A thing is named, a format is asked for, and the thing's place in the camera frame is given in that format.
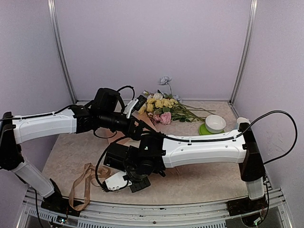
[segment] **tan ribbon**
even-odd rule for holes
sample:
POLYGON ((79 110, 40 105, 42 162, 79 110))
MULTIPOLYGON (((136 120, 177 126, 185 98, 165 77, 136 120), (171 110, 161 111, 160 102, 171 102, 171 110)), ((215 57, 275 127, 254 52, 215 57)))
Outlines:
MULTIPOLYGON (((98 169, 98 178, 109 178, 111 176, 111 170, 107 167, 102 167, 98 169)), ((84 172, 80 175, 80 177, 78 177, 72 186, 71 192, 68 196, 68 202, 70 204, 70 206, 77 210, 83 210, 90 202, 90 191, 91 191, 91 183, 96 186, 99 187, 99 185, 94 184, 92 181, 95 178, 95 166, 93 166, 91 163, 87 163, 84 166, 84 172), (75 197, 75 187, 77 185, 79 185, 82 180, 85 178, 85 193, 84 193, 84 203, 77 205, 74 207, 74 197, 75 197)))

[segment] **marble surface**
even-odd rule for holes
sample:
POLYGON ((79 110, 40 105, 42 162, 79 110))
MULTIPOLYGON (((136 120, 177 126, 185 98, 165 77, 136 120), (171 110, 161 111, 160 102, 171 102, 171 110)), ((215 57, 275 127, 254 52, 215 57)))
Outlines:
MULTIPOLYGON (((236 119, 226 102, 187 101, 185 104, 193 107, 203 107, 215 110, 222 116, 230 131, 236 124, 236 119)), ((206 112, 197 112, 201 116, 206 112)), ((157 124, 156 128, 166 134, 199 135, 201 122, 180 123, 170 125, 157 124)), ((97 131, 105 135, 104 129, 97 131)), ((85 163, 96 165, 99 156, 108 145, 107 140, 98 139, 92 132, 82 134, 62 134, 48 158, 43 173, 52 178, 64 196, 68 196, 72 184, 83 171, 85 163)), ((238 165, 234 163, 207 163, 184 165, 166 170, 165 178, 152 174, 149 177, 151 186, 142 191, 131 193, 129 188, 119 192, 103 192, 98 187, 91 187, 91 200, 100 202, 165 205, 187 204, 225 200, 247 195, 244 182, 240 179, 238 165)), ((76 188, 76 198, 83 199, 84 184, 76 188)))

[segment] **lavender wall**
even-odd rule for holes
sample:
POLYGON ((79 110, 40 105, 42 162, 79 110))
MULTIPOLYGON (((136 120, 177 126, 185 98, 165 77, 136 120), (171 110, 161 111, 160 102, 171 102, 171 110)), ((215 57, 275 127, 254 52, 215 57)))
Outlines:
POLYGON ((164 75, 184 98, 230 98, 249 0, 65 0, 56 8, 79 100, 103 86, 154 91, 164 75))
MULTIPOLYGON (((70 103, 57 56, 47 1, 0 1, 0 114, 36 114, 70 103)), ((56 137, 22 145, 42 170, 56 137)), ((27 186, 0 171, 0 227, 16 220, 27 186)))
MULTIPOLYGON (((266 165, 275 188, 282 188, 295 227, 303 227, 304 189, 304 2, 259 0, 252 43, 236 108, 255 119, 273 109, 289 112, 299 141, 285 158, 266 165)), ((284 153, 294 140, 287 117, 276 114, 253 130, 266 161, 284 153)))

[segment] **metal frame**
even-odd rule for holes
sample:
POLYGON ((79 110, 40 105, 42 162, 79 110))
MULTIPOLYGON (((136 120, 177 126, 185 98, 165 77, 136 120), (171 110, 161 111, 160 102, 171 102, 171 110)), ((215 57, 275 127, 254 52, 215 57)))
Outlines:
MULTIPOLYGON (((269 191, 270 208, 278 207, 281 221, 285 228, 292 228, 289 210, 281 189, 269 191)), ((228 200, 207 203, 182 205, 126 205, 91 201, 80 213, 80 217, 69 216, 67 227, 73 228, 216 228, 226 227, 230 217, 227 209, 228 200)), ((48 211, 39 207, 39 215, 43 220, 51 222, 63 214, 48 211)), ((35 193, 29 189, 20 210, 17 228, 24 228, 29 216, 36 217, 35 193)))
POLYGON ((240 87, 240 84, 241 84, 241 81, 243 78, 246 60, 247 60, 247 56, 248 56, 248 52, 249 52, 249 48, 250 48, 253 27, 254 27, 254 23, 255 23, 255 19, 256 19, 256 13, 257 13, 256 10, 257 10, 257 0, 251 0, 249 21, 248 21, 248 25, 247 25, 246 39, 245 39, 245 44, 244 44, 244 48, 243 48, 242 58, 241 58, 241 62, 240 62, 239 68, 238 68, 237 79, 234 84, 232 95, 231 95, 231 98, 229 101, 232 104, 232 106, 234 105, 234 102, 238 95, 238 90, 239 90, 239 87, 240 87))
POLYGON ((66 59, 65 59, 65 55, 63 52, 63 48, 62 48, 62 43, 61 43, 61 39, 60 39, 60 32, 59 32, 59 26, 58 26, 58 20, 57 20, 57 14, 56 14, 56 7, 55 7, 55 0, 48 0, 48 10, 49 10, 49 14, 51 17, 51 22, 52 22, 52 26, 53 26, 53 31, 54 31, 54 35, 55 35, 55 42, 56 42, 56 46, 57 46, 57 51, 58 51, 58 55, 59 55, 59 59, 60 59, 60 63, 61 63, 61 67, 62 67, 62 71, 63 71, 63 75, 64 75, 64 79, 66 82, 66 86, 68 89, 68 93, 70 95, 71 101, 73 104, 76 104, 77 99, 76 99, 76 95, 73 89, 73 85, 72 85, 72 81, 67 69, 67 63, 66 63, 66 59))
MULTIPOLYGON (((64 79, 65 79, 65 82, 67 85, 68 93, 70 95, 71 101, 74 104, 76 104, 77 98, 76 98, 76 94, 73 89, 72 81, 71 81, 71 78, 70 78, 70 75, 68 72, 67 63, 66 63, 66 59, 64 56, 62 43, 61 43, 59 25, 58 25, 57 14, 56 14, 55 0, 48 0, 48 8, 49 8, 49 13, 50 13, 50 17, 51 17, 52 26, 53 26, 53 31, 55 34, 57 51, 58 51, 58 55, 60 58, 62 70, 64 73, 64 79)), ((237 94, 238 94, 238 90, 239 90, 239 87, 241 84, 241 80, 242 80, 245 65, 246 65, 251 37, 252 37, 252 33, 253 33, 254 22, 255 22, 256 13, 257 13, 256 10, 257 10, 257 0, 251 0, 249 20, 248 20, 248 25, 247 25, 246 39, 245 39, 245 43, 244 43, 243 53, 242 53, 241 62, 240 62, 239 68, 238 68, 237 78, 236 78, 235 84, 233 86, 232 94, 231 94, 231 97, 229 100, 229 103, 232 105, 232 107, 234 106, 234 102, 235 102, 237 94)))

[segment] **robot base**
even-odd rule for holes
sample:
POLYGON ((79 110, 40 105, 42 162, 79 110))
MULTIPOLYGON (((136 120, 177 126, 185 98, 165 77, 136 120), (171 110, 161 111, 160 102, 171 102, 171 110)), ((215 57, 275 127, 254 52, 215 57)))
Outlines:
POLYGON ((264 197, 256 200, 251 200, 249 197, 230 200, 227 202, 227 206, 229 215, 235 216, 261 210, 262 207, 266 208, 268 204, 264 195, 264 197))
MULTIPOLYGON (((61 213, 64 215, 71 215, 71 216, 76 216, 79 217, 80 215, 80 211, 74 210, 73 208, 71 208, 68 199, 65 199, 62 197, 61 192, 58 188, 58 186, 55 184, 55 182, 50 179, 51 182, 54 185, 54 190, 55 192, 43 199, 42 203, 41 203, 41 207, 50 211, 54 211, 57 213, 61 213)), ((82 202, 75 200, 74 201, 74 206, 80 205, 82 204, 82 202)))

